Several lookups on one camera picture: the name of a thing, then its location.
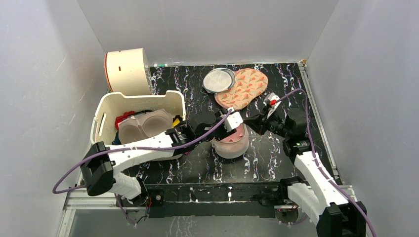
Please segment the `pink bra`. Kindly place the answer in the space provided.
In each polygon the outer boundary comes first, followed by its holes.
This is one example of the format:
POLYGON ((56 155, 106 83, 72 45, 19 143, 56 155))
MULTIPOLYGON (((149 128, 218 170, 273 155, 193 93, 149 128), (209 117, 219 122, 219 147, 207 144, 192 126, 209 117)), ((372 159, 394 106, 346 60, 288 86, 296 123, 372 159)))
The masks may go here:
POLYGON ((241 125, 239 125, 236 128, 236 132, 235 133, 233 133, 233 134, 229 135, 228 137, 222 139, 221 142, 223 142, 223 143, 235 143, 235 142, 238 142, 238 141, 240 141, 244 137, 244 133, 245 133, 244 132, 244 127, 241 124, 241 125))

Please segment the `white mesh laundry bag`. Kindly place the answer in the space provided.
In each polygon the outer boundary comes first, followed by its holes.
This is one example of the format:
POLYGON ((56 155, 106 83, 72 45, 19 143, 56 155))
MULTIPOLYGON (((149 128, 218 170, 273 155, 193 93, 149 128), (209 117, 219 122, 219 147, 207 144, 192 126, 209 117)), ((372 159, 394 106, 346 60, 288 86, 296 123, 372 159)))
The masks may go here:
POLYGON ((242 156, 249 148, 249 132, 247 127, 242 123, 244 127, 244 137, 235 143, 223 143, 221 141, 212 139, 211 145, 215 149, 215 153, 225 159, 234 159, 242 156))

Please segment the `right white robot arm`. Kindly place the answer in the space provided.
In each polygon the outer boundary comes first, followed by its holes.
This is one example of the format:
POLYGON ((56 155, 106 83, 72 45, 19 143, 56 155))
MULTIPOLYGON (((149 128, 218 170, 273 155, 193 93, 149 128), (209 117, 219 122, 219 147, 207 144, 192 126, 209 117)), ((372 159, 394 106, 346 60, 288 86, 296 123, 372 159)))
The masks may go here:
POLYGON ((308 183, 298 177, 281 180, 279 200, 299 205, 315 224, 317 236, 367 235, 366 208, 362 202, 354 201, 324 169, 314 149, 307 111, 290 109, 282 119, 268 105, 258 115, 244 119, 244 123, 259 135, 270 131, 284 138, 283 152, 308 183))

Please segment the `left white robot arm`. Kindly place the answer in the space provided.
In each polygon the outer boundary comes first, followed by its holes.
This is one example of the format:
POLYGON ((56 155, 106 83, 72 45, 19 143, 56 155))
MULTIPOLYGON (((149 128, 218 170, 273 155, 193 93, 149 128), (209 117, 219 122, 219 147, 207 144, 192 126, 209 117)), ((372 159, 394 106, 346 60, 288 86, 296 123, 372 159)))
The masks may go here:
POLYGON ((143 205, 148 193, 139 178, 123 173, 124 170, 149 161, 172 158, 194 150, 201 142, 222 140, 243 123, 239 112, 229 111, 218 116, 213 123, 193 124, 182 121, 154 137, 124 145, 91 146, 80 165, 87 194, 91 197, 114 193, 143 205))

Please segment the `cream plastic laundry basket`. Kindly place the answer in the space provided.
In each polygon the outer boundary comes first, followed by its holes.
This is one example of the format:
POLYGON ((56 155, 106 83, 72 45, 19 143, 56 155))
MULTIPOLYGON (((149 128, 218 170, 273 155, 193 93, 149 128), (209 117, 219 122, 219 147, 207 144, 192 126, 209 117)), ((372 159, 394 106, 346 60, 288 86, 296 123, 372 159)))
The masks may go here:
POLYGON ((125 96, 120 92, 105 94, 96 109, 90 131, 90 142, 103 141, 111 145, 117 132, 115 121, 126 112, 165 109, 173 116, 186 119, 184 95, 176 90, 168 90, 164 95, 125 96))

